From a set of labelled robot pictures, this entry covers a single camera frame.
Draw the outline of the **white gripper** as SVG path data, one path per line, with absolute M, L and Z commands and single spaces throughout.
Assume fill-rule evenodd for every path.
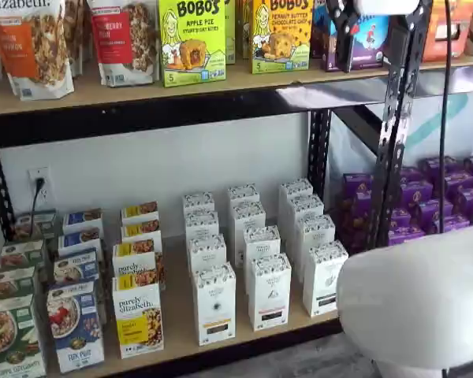
M 354 35 L 352 28 L 361 16 L 394 16 L 413 13 L 418 0 L 327 0 L 326 6 L 337 30 L 336 66 L 343 72 L 352 70 Z

